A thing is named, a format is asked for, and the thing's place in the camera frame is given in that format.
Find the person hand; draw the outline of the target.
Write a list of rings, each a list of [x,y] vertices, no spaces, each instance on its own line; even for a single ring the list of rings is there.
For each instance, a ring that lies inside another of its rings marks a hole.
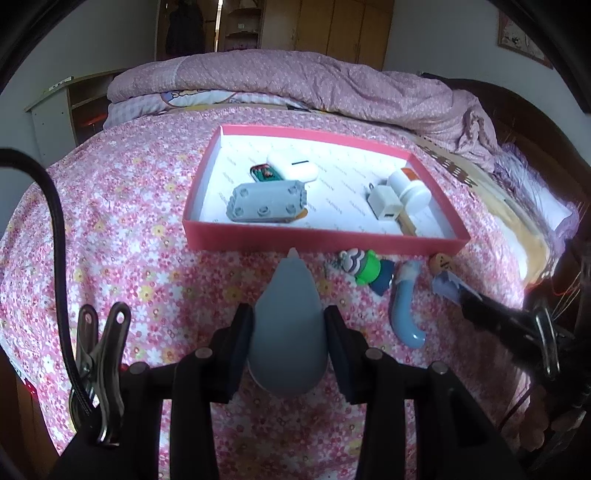
[[[520,446],[526,451],[541,448],[545,441],[545,431],[559,425],[558,419],[549,422],[545,399],[546,390],[541,385],[536,386],[529,397],[529,405],[519,427]]]

